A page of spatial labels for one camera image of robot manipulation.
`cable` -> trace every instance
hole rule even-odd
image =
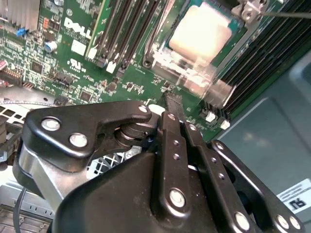
[[[18,199],[15,203],[14,210],[13,210],[13,225],[14,225],[16,233],[21,233],[20,226],[19,226],[19,212],[20,212],[21,204],[23,202],[26,190],[27,189],[24,187],[22,191],[20,192]]]
[[[19,101],[19,100],[5,100],[0,101],[0,105],[3,104],[32,104],[32,105],[41,105],[41,106],[47,106],[47,107],[56,107],[56,105],[51,103],[42,103],[42,102],[36,102],[36,101]]]
[[[262,16],[273,16],[273,17],[286,17],[286,18],[306,18],[311,19],[311,13],[307,12],[263,12]]]

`gray plastic panel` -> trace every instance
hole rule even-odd
[[[218,136],[277,195],[311,178],[311,51]],[[311,208],[297,214],[311,232]]]

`heatsink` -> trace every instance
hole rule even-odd
[[[0,0],[0,15],[21,28],[29,31],[37,29],[40,0]]]

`black metal arm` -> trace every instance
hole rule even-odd
[[[304,232],[233,152],[206,144],[181,112],[172,99],[161,117],[137,101],[32,111],[14,174],[57,210],[56,233]],[[144,152],[86,179],[90,160],[134,145]]]

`silver bracket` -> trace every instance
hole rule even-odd
[[[239,2],[241,4],[232,8],[231,12],[242,18],[247,28],[262,19],[262,13],[267,10],[269,5],[269,0],[239,0]]]

